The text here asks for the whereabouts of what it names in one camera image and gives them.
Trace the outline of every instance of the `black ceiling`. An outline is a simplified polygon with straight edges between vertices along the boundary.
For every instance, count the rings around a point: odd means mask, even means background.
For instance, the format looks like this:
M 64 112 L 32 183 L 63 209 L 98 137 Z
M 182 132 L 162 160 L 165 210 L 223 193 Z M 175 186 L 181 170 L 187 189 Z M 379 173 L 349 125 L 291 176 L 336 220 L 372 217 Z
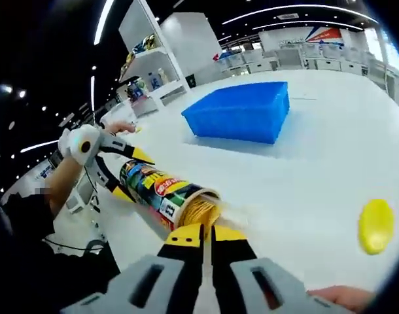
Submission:
M 108 95 L 111 88 L 118 86 L 115 79 L 128 53 L 118 26 L 131 2 L 114 0 L 101 42 L 94 46 L 96 25 L 105 0 L 0 0 L 0 84 L 14 88 L 9 99 L 0 102 L 3 114 L 0 116 L 1 155 L 6 164 L 6 187 L 16 180 L 17 175 L 23 175 L 28 165 L 34 166 L 37 159 L 42 160 L 54 151 L 56 144 L 20 153 L 23 148 L 59 138 L 63 128 L 58 124 L 63 118 L 70 113 L 77 115 L 79 107 L 90 104 L 92 75 L 95 76 L 95 109 L 111 98 Z M 333 5 L 364 12 L 359 0 L 232 0 L 218 3 L 185 0 L 175 9 L 173 5 L 177 0 L 147 2 L 160 21 L 173 12 L 203 12 L 217 38 L 231 35 L 231 41 L 260 31 L 253 31 L 253 27 L 282 22 L 273 17 L 286 13 L 298 13 L 300 20 L 326 20 L 356 26 L 364 22 L 363 27 L 372 26 L 371 22 L 353 14 L 316 8 L 269 11 L 222 25 L 236 16 L 283 5 Z M 20 90 L 27 92 L 23 99 L 18 97 Z M 12 121 L 15 126 L 8 130 Z

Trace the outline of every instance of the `cable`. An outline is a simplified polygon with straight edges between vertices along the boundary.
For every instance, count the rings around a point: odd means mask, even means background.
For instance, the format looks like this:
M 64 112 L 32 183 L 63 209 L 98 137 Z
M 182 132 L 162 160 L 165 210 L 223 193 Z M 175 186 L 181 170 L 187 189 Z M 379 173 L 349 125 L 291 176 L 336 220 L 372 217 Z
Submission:
M 90 185 L 92 185 L 92 188 L 94 188 L 94 191 L 97 193 L 96 187 L 94 186 L 92 180 L 91 180 L 90 177 L 89 177 L 89 173 L 88 173 L 88 170 L 86 169 L 86 166 L 84 167 L 84 172 L 86 173 L 86 176 L 87 176 L 88 179 L 89 179 Z
M 47 239 L 46 237 L 44 238 L 44 240 L 47 241 L 47 242 L 50 242 L 50 243 L 52 243 L 52 244 L 58 245 L 59 247 L 67 247 L 67 248 L 69 248 L 69 249 L 78 250 L 78 251 L 97 251 L 97 250 L 101 250 L 101 249 L 102 249 L 102 247 L 97 248 L 97 249 L 82 249 L 82 248 L 80 248 L 80 247 L 71 247 L 71 246 L 69 246 L 69 245 L 64 245 L 64 244 L 56 243 L 56 242 L 54 242 L 54 241 L 51 241 L 51 240 Z

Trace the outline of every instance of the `window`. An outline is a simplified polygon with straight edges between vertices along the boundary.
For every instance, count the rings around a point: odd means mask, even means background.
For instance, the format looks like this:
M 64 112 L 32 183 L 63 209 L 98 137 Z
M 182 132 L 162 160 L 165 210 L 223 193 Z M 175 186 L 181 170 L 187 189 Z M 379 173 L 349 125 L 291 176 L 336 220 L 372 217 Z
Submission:
M 375 56 L 379 61 L 383 61 L 383 55 L 381 53 L 380 43 L 378 41 L 377 33 L 374 28 L 366 28 L 364 30 L 365 37 L 367 38 L 368 50 Z
M 387 59 L 389 60 L 389 65 L 395 67 L 399 70 L 399 53 L 397 47 L 392 42 L 392 39 L 387 35 L 385 31 L 381 31 L 383 34 L 384 42 L 385 42 L 385 51 L 387 53 Z
M 253 47 L 254 49 L 262 49 L 260 43 L 252 43 L 252 47 Z

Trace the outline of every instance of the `white tabletop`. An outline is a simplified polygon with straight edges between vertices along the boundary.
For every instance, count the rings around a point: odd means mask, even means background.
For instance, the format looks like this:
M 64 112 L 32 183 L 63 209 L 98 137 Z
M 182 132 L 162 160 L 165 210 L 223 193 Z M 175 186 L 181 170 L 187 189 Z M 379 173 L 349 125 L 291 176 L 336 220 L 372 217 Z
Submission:
M 283 80 L 290 112 L 274 145 L 200 139 L 181 111 L 224 86 Z M 376 289 L 399 257 L 399 107 L 367 78 L 335 71 L 263 72 L 192 90 L 165 111 L 140 119 L 125 135 L 156 167 L 217 190 L 226 214 L 258 256 L 266 256 L 307 288 L 352 285 Z M 105 157 L 118 175 L 123 159 Z M 162 240 L 133 206 L 99 191 L 103 223 L 120 268 L 156 254 Z M 375 256 L 358 244 L 364 204 L 383 198 L 395 215 L 395 233 Z

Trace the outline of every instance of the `blue plastic crate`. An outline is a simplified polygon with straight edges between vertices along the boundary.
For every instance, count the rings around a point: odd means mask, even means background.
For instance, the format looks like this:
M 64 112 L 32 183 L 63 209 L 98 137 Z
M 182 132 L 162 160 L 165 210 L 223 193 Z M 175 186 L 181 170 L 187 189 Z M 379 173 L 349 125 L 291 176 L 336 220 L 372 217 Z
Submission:
M 274 144 L 290 109 L 286 82 L 221 88 L 182 115 L 197 136 Z

